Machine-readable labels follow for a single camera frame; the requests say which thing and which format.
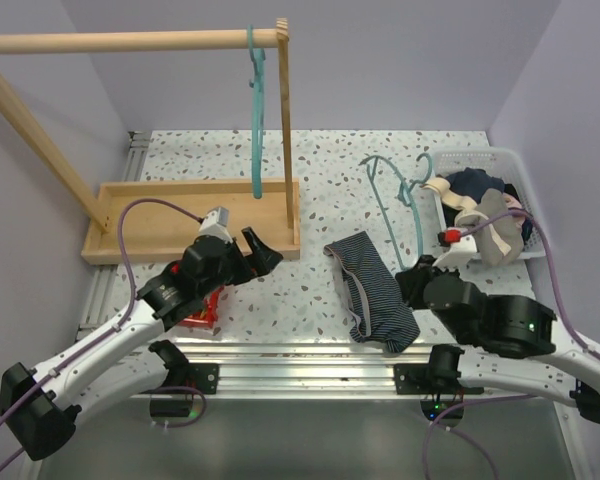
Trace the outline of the navy striped underwear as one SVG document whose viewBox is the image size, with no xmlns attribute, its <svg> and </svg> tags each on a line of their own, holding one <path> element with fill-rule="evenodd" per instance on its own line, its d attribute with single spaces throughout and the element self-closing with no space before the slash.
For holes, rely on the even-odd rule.
<svg viewBox="0 0 600 480">
<path fill-rule="evenodd" d="M 351 339 L 372 343 L 389 354 L 404 352 L 420 329 L 401 290 L 364 231 L 327 244 L 337 292 L 353 320 Z"/>
</svg>

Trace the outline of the beige grey underwear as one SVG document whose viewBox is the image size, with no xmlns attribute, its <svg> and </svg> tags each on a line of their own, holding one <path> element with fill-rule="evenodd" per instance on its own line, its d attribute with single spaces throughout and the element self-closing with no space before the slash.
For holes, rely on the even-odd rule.
<svg viewBox="0 0 600 480">
<path fill-rule="evenodd" d="M 456 227 L 471 229 L 510 209 L 522 205 L 513 196 L 490 188 L 474 209 L 461 211 L 454 220 Z M 482 262 L 490 267 L 504 266 L 515 261 L 524 248 L 522 225 L 524 216 L 505 215 L 473 233 Z"/>
</svg>

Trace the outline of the teal hanger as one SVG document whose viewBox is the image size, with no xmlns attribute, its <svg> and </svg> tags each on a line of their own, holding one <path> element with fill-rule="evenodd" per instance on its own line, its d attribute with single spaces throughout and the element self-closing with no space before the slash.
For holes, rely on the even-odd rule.
<svg viewBox="0 0 600 480">
<path fill-rule="evenodd" d="M 381 195 L 375 184 L 375 179 L 377 176 L 378 165 L 380 163 L 384 163 L 386 166 L 389 167 L 389 169 L 393 172 L 393 174 L 399 180 L 399 187 L 398 187 L 398 191 L 396 194 L 396 198 L 405 208 L 407 208 L 411 211 L 411 215 L 412 215 L 413 222 L 414 222 L 414 228 L 415 228 L 416 253 L 419 256 L 421 256 L 423 254 L 423 249 L 424 249 L 424 236 L 423 236 L 423 228 L 422 228 L 422 222 L 421 222 L 421 216 L 419 213 L 419 208 L 418 208 L 418 206 L 416 204 L 416 200 L 414 198 L 414 189 L 416 187 L 424 186 L 425 183 L 432 177 L 433 159 L 429 153 L 424 152 L 424 153 L 419 154 L 416 157 L 416 161 L 417 162 L 425 161 L 427 169 L 422 178 L 414 179 L 414 180 L 407 180 L 404 177 L 404 175 L 400 172 L 398 167 L 390 159 L 380 156 L 380 155 L 367 156 L 367 157 L 363 158 L 359 163 L 360 166 L 365 167 L 367 180 L 369 181 L 369 184 L 371 186 L 372 192 L 376 199 L 376 203 L 377 203 L 378 207 L 380 208 L 381 215 L 384 220 L 384 224 L 385 224 L 386 230 L 389 234 L 390 242 L 393 247 L 393 250 L 394 250 L 394 253 L 396 256 L 396 260 L 398 262 L 398 265 L 399 265 L 401 271 L 406 270 L 407 266 L 405 265 L 405 263 L 402 259 L 401 250 L 399 248 L 399 244 L 397 242 L 396 235 L 394 233 L 391 221 L 389 220 L 389 217 L 387 215 L 386 208 L 382 201 Z"/>
<path fill-rule="evenodd" d="M 252 117 L 251 117 L 251 183 L 252 194 L 255 199 L 261 199 L 262 186 L 262 154 L 264 140 L 264 63 L 266 54 L 262 48 L 255 46 L 254 28 L 247 27 L 247 47 L 253 68 L 249 86 L 252 89 Z"/>
</svg>

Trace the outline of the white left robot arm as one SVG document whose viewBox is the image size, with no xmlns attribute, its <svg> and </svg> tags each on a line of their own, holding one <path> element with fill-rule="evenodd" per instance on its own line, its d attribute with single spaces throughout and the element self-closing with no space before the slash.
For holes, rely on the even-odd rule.
<svg viewBox="0 0 600 480">
<path fill-rule="evenodd" d="M 202 311 L 218 289 L 266 276 L 283 259 L 251 228 L 242 234 L 248 255 L 225 228 L 205 228 L 179 260 L 132 293 L 123 313 L 36 366 L 16 363 L 3 373 L 0 423 L 30 459 L 59 451 L 96 410 L 145 391 L 185 386 L 186 357 L 163 334 Z"/>
</svg>

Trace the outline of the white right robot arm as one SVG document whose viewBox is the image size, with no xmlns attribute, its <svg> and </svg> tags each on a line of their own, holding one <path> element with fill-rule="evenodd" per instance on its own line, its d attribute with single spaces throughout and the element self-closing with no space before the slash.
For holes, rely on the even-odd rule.
<svg viewBox="0 0 600 480">
<path fill-rule="evenodd" d="M 431 256 L 395 278 L 406 304 L 433 313 L 454 339 L 408 374 L 421 392 L 495 388 L 573 407 L 600 424 L 600 344 L 566 319 L 529 297 L 484 293 Z"/>
</svg>

